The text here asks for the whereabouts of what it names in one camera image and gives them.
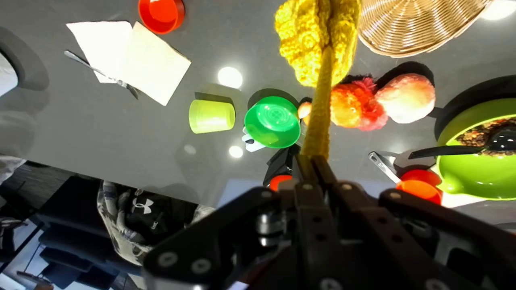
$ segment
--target lime green cup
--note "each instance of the lime green cup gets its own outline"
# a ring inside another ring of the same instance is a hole
[[[266,96],[245,114],[250,136],[270,148],[287,148],[302,135],[297,107],[284,96]]]
[[[236,107],[224,101],[194,99],[189,122],[194,133],[231,130],[236,125]]]

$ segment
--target wicker basket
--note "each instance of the wicker basket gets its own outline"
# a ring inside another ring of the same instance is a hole
[[[492,0],[363,0],[360,38],[378,54],[408,57],[461,35]]]

